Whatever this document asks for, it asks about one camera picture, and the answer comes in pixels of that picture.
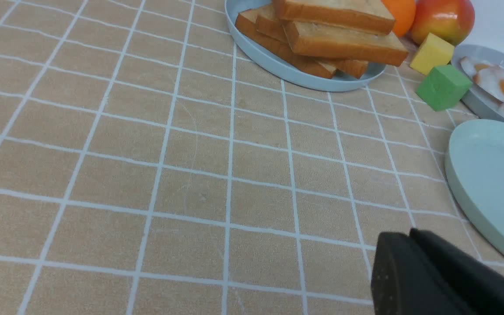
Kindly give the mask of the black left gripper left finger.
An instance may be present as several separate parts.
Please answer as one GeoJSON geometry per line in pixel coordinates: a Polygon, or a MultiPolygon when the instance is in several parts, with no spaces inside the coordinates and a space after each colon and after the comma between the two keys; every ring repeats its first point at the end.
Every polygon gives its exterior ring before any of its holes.
{"type": "Polygon", "coordinates": [[[376,315],[474,315],[408,235],[378,236],[371,276],[376,315]]]}

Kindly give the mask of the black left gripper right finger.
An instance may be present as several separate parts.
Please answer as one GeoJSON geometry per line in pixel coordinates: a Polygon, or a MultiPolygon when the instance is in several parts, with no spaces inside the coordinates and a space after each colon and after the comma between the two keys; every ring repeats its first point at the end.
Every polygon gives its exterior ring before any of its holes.
{"type": "Polygon", "coordinates": [[[410,230],[442,279],[477,315],[504,315],[504,276],[432,231],[410,230]]]}

